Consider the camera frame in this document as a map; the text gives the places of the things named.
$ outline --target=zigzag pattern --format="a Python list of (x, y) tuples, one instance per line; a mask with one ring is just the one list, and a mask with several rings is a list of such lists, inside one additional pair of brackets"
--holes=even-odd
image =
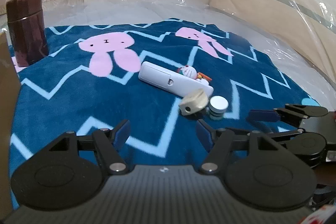
[[(152, 53), (152, 52), (148, 52), (148, 51), (145, 51), (145, 50), (142, 51), (141, 54), (139, 55), (140, 61), (142, 62), (145, 59), (146, 56), (154, 58), (154, 59), (162, 61), (162, 62), (165, 62), (165, 63), (167, 63), (169, 65), (172, 65), (172, 66), (175, 66), (177, 68), (182, 67), (182, 64), (179, 64), (179, 63), (177, 63), (173, 60), (170, 60), (168, 58), (165, 58), (161, 55), (158, 55), (158, 54), (155, 54), (155, 53)], [(61, 80), (58, 82), (58, 84), (50, 92), (48, 92), (48, 91), (44, 90), (43, 88), (41, 88), (40, 86), (36, 85), (32, 81), (30, 81), (28, 78), (23, 79), (21, 81), (21, 85), (25, 84), (25, 85), (29, 86), (31, 89), (36, 91), (38, 94), (40, 94), (41, 96), (43, 96), (47, 100), (50, 100), (55, 95), (55, 93), (62, 87), (62, 85), (65, 83), (66, 80), (68, 80), (72, 75), (78, 73), (81, 70), (90, 72), (88, 67), (80, 65), (79, 67), (69, 71), (66, 75), (64, 75), (61, 78)], [(127, 72), (124, 75), (123, 78), (119, 78), (119, 77), (116, 77), (114, 75), (108, 75), (107, 78), (112, 80), (112, 81), (118, 82), (122, 85), (126, 85), (127, 82), (130, 80), (130, 78), (133, 76), (133, 74), (134, 74), (134, 72)]]
[[(170, 19), (166, 19), (166, 20), (164, 20), (164, 21), (177, 21), (177, 22), (182, 22), (183, 20), (182, 20), (182, 19), (173, 19), (173, 18), (170, 18)], [(203, 24), (199, 24), (199, 23), (196, 23), (196, 22), (193, 22), (193, 23), (195, 23), (195, 24), (197, 24), (197, 25), (199, 25), (199, 26), (202, 26), (202, 27), (206, 27), (206, 25), (203, 25)], [(147, 27), (149, 27), (150, 25), (152, 25), (152, 23), (146, 24), (146, 25), (144, 25), (144, 26), (138, 26), (138, 25), (136, 25), (136, 24), (129, 24), (129, 25), (131, 25), (131, 26), (133, 26), (133, 27), (147, 28)], [(92, 29), (99, 29), (99, 30), (108, 29), (108, 28), (110, 28), (110, 27), (112, 27), (112, 26), (114, 26), (114, 25), (107, 25), (107, 26), (105, 26), (105, 27), (100, 28), (100, 27), (97, 27), (96, 25), (89, 25), (89, 27), (91, 27)], [(56, 35), (61, 35), (61, 34), (66, 33), (67, 31), (69, 31), (72, 27), (74, 27), (74, 26), (73, 26), (73, 25), (72, 25), (72, 26), (68, 26), (68, 27), (67, 27), (64, 31), (62, 31), (62, 32), (59, 32), (58, 30), (56, 30), (55, 27), (48, 27), (48, 28), (49, 28), (54, 34), (56, 34)]]
[(197, 22), (193, 22), (194, 24), (196, 24), (196, 25), (198, 25), (198, 26), (201, 26), (201, 27), (204, 27), (204, 28), (206, 28), (207, 27), (207, 25), (206, 24), (201, 24), (201, 23), (197, 23)]
[(225, 37), (220, 37), (219, 35), (216, 35), (216, 34), (213, 34), (213, 33), (211, 33), (211, 32), (207, 32), (207, 31), (205, 31), (205, 30), (201, 30), (201, 33), (207, 33), (207, 34), (209, 34), (209, 35), (211, 35), (211, 36), (213, 36), (213, 37), (218, 37), (218, 38), (230, 38), (230, 34), (228, 33), (228, 32), (225, 32)]
[[(181, 21), (181, 20), (169, 19), (167, 21)], [(56, 32), (58, 32), (56, 34), (65, 33), (68, 30), (65, 30), (63, 32), (58, 32), (56, 30)], [(126, 32), (133, 32), (133, 33), (136, 33), (136, 34), (143, 35), (143, 36), (146, 36), (148, 38), (154, 39), (156, 41), (159, 41), (159, 40), (162, 41), (163, 38), (170, 33), (170, 32), (166, 32), (165, 34), (161, 35), (160, 37), (154, 37), (153, 38), (153, 36), (151, 36), (151, 35), (147, 35), (147, 34), (144, 34), (144, 33), (141, 33), (141, 32), (137, 32), (137, 31), (126, 31)], [(204, 31), (204, 33), (207, 33), (207, 34), (215, 36), (215, 37), (219, 37), (217, 35), (214, 35), (212, 33), (206, 32), (206, 31)], [(68, 46), (68, 45), (63, 46), (58, 51), (52, 53), (51, 56), (52, 57), (56, 56), (66, 46)], [(188, 62), (187, 62), (188, 65), (190, 65), (190, 66), (193, 65), (194, 59), (195, 59), (195, 56), (196, 56), (196, 53), (197, 53), (198, 50), (202, 50), (202, 49), (199, 48), (199, 47), (196, 47), (196, 46), (192, 48), (192, 50), (191, 50), (191, 52), (189, 54)], [(252, 53), (252, 57), (247, 56), (245, 54), (242, 54), (240, 52), (234, 51), (234, 50), (229, 49), (229, 48), (228, 48), (228, 50), (231, 51), (231, 52), (234, 52), (236, 54), (239, 54), (241, 56), (244, 56), (246, 58), (249, 58), (251, 60), (254, 60), (255, 62), (258, 62), (253, 47), (250, 47), (250, 50), (251, 50), (251, 53)], [(175, 62), (173, 60), (170, 60), (170, 59), (168, 59), (166, 57), (163, 57), (163, 56), (160, 56), (160, 55), (157, 55), (157, 54), (154, 54), (152, 52), (145, 51), (145, 50), (143, 50), (141, 52), (141, 54), (139, 55), (139, 58), (140, 58), (141, 61), (143, 61), (146, 56), (155, 58), (157, 60), (160, 60), (162, 62), (165, 62), (165, 63), (170, 64), (170, 65), (175, 66), (175, 67), (181, 67), (182, 66), (181, 64), (179, 64), (179, 63), (177, 63), (177, 62)], [(224, 61), (232, 64), (232, 57), (231, 58), (228, 57), (228, 60), (224, 60)], [(71, 70), (65, 76), (62, 77), (62, 79), (59, 81), (59, 83), (50, 92), (47, 92), (46, 90), (42, 89), (41, 87), (39, 87), (38, 85), (34, 84), (33, 82), (31, 82), (27, 78), (25, 78), (21, 82), (21, 84), (22, 85), (23, 84), (28, 85), (30, 88), (32, 88), (33, 90), (35, 90), (41, 96), (43, 96), (44, 98), (46, 98), (47, 100), (49, 100), (61, 88), (61, 86), (65, 83), (65, 81), (68, 78), (70, 78), (72, 75), (74, 75), (75, 73), (77, 73), (77, 72), (79, 72), (81, 70), (89, 71), (89, 69), (87, 67), (82, 66), (82, 65), (79, 66), (78, 68), (74, 69), (74, 70)], [(244, 88), (246, 90), (249, 90), (249, 91), (251, 91), (251, 92), (253, 92), (253, 93), (255, 93), (255, 94), (259, 95), (259, 96), (263, 96), (263, 97), (266, 97), (266, 98), (269, 98), (269, 99), (273, 99), (273, 97), (272, 97), (272, 94), (271, 94), (271, 91), (270, 91), (270, 88), (269, 88), (268, 79), (273, 80), (277, 84), (285, 86), (285, 87), (287, 87), (287, 88), (290, 89), (290, 86), (288, 85), (288, 83), (287, 83), (286, 79), (284, 78), (283, 74), (280, 71), (279, 71), (279, 73), (280, 73), (280, 75), (281, 75), (284, 83), (281, 83), (281, 82), (279, 82), (277, 80), (274, 80), (273, 78), (271, 78), (271, 77), (269, 77), (269, 76), (264, 75), (264, 74), (261, 73), (262, 79), (263, 79), (263, 83), (264, 83), (265, 92), (259, 91), (259, 90), (254, 90), (254, 89), (252, 89), (252, 88), (250, 88), (250, 87), (248, 87), (246, 85), (243, 85), (243, 84), (241, 84), (239, 82), (236, 82), (234, 80), (230, 80), (231, 86), (232, 86), (232, 99), (231, 99), (231, 109), (232, 109), (232, 111), (231, 112), (226, 112), (225, 118), (228, 118), (228, 119), (239, 119), (240, 97), (239, 97), (239, 92), (238, 92), (238, 88), (237, 88), (238, 86), (241, 87), (241, 88)], [(126, 73), (124, 75), (123, 78), (118, 78), (118, 77), (116, 77), (114, 75), (109, 75), (109, 76), (107, 76), (107, 78), (109, 78), (112, 81), (116, 81), (116, 82), (118, 82), (118, 83), (120, 83), (122, 85), (125, 85), (130, 80), (130, 78), (133, 76), (133, 74), (134, 73), (128, 72), (128, 73)], [(166, 153), (167, 153), (167, 150), (168, 150), (168, 147), (169, 147), (169, 143), (170, 143), (173, 131), (175, 129), (176, 121), (177, 121), (178, 116), (179, 116), (178, 115), (178, 113), (179, 113), (178, 112), (178, 110), (179, 110), (179, 102), (180, 102), (180, 99), (179, 98), (175, 98), (175, 101), (174, 101), (174, 103), (173, 103), (173, 105), (171, 107), (170, 114), (169, 114), (169, 116), (167, 118), (165, 127), (163, 129), (163, 132), (161, 134), (161, 137), (160, 137), (157, 145), (152, 145), (152, 144), (149, 144), (149, 143), (145, 143), (145, 142), (143, 142), (141, 140), (138, 140), (137, 138), (134, 138), (132, 136), (129, 137), (129, 139), (127, 140), (126, 143), (128, 145), (130, 145), (130, 146), (132, 146), (134, 148), (137, 148), (139, 150), (142, 150), (142, 151), (144, 151), (144, 152), (146, 152), (148, 154), (156, 155), (158, 157), (165, 157)], [(97, 120), (94, 117), (89, 117), (83, 123), (83, 125), (79, 128), (77, 134), (78, 135), (86, 135), (90, 131), (90, 129), (92, 127), (95, 127), (95, 128), (103, 128), (103, 127), (112, 128), (112, 126), (110, 126), (110, 125), (108, 125), (106, 123), (103, 123), (103, 122)], [(28, 148), (26, 148), (24, 146), (24, 144), (14, 134), (12, 135), (12, 138), (11, 138), (11, 144), (13, 144), (26, 159), (29, 158), (29, 157), (31, 157), (32, 153), (29, 151)]]

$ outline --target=small figurine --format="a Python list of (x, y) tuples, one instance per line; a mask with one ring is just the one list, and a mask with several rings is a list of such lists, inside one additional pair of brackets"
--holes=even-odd
[(195, 70), (195, 68), (189, 66), (189, 65), (185, 65), (182, 68), (178, 68), (177, 73), (187, 76), (191, 79), (196, 79), (197, 78), (197, 71)]
[(196, 71), (193, 72), (191, 68), (192, 67), (190, 66), (184, 66), (183, 68), (180, 68), (178, 72), (175, 72), (144, 61), (141, 65), (138, 78), (145, 83), (180, 97), (185, 97), (197, 89), (203, 89), (206, 95), (210, 97), (213, 93), (212, 86), (205, 85), (204, 83), (183, 74), (183, 71), (185, 71), (189, 76), (193, 76), (193, 74), (197, 75)]
[(194, 79), (198, 82), (201, 82), (204, 85), (209, 85), (209, 82), (212, 80), (210, 77), (206, 76), (205, 74), (201, 72), (197, 72), (194, 67), (191, 67), (189, 65), (185, 65), (181, 68), (178, 68), (176, 72), (184, 76), (187, 76), (191, 79)]

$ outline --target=bunny ears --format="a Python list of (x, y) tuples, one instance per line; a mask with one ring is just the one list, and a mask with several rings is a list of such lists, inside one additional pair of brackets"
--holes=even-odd
[(204, 50), (213, 57), (219, 58), (216, 50), (228, 56), (233, 56), (232, 53), (230, 53), (226, 48), (219, 44), (215, 39), (193, 28), (182, 27), (175, 33), (175, 35), (177, 37), (197, 40), (198, 45), (202, 48), (202, 50)]
[(79, 42), (80, 49), (93, 52), (89, 69), (93, 75), (108, 76), (113, 69), (113, 62), (108, 52), (113, 52), (116, 64), (129, 72), (138, 72), (141, 62), (137, 53), (127, 47), (134, 44), (134, 39), (124, 32), (112, 32), (90, 37)]

